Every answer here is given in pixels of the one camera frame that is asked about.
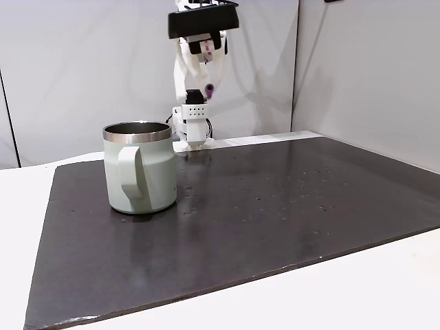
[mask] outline tabletop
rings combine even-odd
[[[314,138],[310,132],[216,141],[216,148]],[[0,170],[2,329],[22,329],[55,168],[92,153]],[[438,329],[440,230],[163,307],[81,326],[100,329]]]

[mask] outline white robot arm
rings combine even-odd
[[[173,124],[186,150],[213,145],[208,101],[219,87],[225,55],[226,30],[239,26],[237,4],[231,1],[176,0],[178,12],[168,17],[171,39],[175,39],[174,81],[180,107],[173,108]],[[208,71],[212,67],[212,79]],[[191,75],[196,89],[186,88]]]

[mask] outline dark gray mat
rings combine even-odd
[[[110,208],[102,162],[57,168],[25,329],[112,318],[440,226],[439,175],[327,138],[178,160],[177,203],[143,217]]]

